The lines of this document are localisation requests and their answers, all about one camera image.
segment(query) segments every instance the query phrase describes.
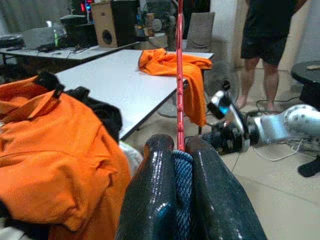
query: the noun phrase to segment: white cable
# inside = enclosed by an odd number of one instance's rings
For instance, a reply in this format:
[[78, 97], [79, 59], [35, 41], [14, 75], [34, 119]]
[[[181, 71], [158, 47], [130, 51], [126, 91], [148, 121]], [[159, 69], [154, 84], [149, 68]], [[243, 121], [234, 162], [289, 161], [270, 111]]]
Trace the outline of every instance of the white cable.
[[302, 152], [298, 152], [298, 154], [302, 155], [302, 156], [305, 156], [305, 157], [308, 157], [308, 158], [312, 158], [312, 159], [315, 159], [317, 157], [317, 154], [315, 153], [314, 156], [312, 156], [311, 154], [305, 154], [305, 153], [302, 153]]
[[276, 159], [271, 159], [271, 158], [265, 157], [265, 156], [263, 156], [260, 152], [258, 152], [254, 147], [252, 147], [252, 148], [253, 148], [253, 150], [256, 152], [256, 154], [258, 154], [261, 158], [266, 159], [266, 160], [268, 160], [268, 161], [277, 162], [277, 161], [286, 159], [286, 158], [288, 158], [288, 157], [291, 157], [291, 156], [297, 154], [297, 153], [299, 152], [299, 148], [300, 148], [302, 142], [303, 142], [303, 140], [300, 141], [298, 147], [296, 148], [296, 150], [295, 150], [293, 153], [290, 153], [289, 155], [286, 155], [286, 156], [283, 156], [283, 157], [279, 157], [279, 158], [276, 158]]

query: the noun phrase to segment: round black table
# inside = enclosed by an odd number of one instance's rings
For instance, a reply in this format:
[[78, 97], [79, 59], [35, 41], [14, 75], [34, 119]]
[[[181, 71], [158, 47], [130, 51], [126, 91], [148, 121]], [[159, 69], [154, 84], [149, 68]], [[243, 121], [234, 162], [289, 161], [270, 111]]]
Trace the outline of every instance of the round black table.
[[304, 84], [300, 99], [320, 110], [320, 69], [308, 70], [308, 66], [319, 66], [320, 61], [297, 63], [291, 70], [294, 79]]

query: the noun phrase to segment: orange shirt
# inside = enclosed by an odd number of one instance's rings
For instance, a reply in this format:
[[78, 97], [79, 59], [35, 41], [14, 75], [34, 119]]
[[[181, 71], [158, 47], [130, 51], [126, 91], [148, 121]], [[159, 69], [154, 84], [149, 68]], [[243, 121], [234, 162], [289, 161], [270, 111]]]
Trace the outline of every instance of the orange shirt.
[[[177, 75], [177, 55], [167, 54], [163, 48], [144, 50], [139, 59], [139, 69], [150, 75]], [[183, 77], [188, 86], [184, 91], [184, 112], [190, 120], [203, 127], [206, 125], [206, 102], [202, 71], [211, 69], [210, 60], [202, 57], [182, 56]]]
[[0, 86], [0, 199], [50, 240], [112, 240], [130, 181], [125, 155], [92, 110], [35, 84]]

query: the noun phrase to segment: person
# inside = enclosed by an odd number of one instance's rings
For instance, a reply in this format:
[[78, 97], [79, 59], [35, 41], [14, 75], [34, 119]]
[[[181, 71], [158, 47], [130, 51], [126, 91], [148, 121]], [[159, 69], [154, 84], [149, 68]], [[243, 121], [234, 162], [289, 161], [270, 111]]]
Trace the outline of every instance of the person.
[[249, 90], [254, 83], [255, 69], [260, 59], [264, 67], [264, 91], [267, 110], [275, 111], [278, 90], [278, 65], [285, 50], [292, 16], [307, 0], [246, 0], [249, 9], [243, 29], [241, 58], [242, 95], [239, 109], [247, 104]]

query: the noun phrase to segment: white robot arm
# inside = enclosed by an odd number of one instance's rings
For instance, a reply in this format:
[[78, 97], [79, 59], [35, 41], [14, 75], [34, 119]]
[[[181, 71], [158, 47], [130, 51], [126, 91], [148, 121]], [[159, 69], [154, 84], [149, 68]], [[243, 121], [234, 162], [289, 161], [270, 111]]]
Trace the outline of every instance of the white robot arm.
[[294, 105], [277, 115], [254, 117], [259, 132], [257, 146], [288, 139], [314, 140], [320, 144], [320, 112], [306, 104]]
[[246, 152], [250, 145], [259, 147], [292, 139], [308, 141], [320, 151], [320, 112], [310, 105], [294, 105], [280, 114], [256, 116], [246, 122], [228, 94], [220, 90], [208, 108], [225, 121], [202, 138], [225, 154]]

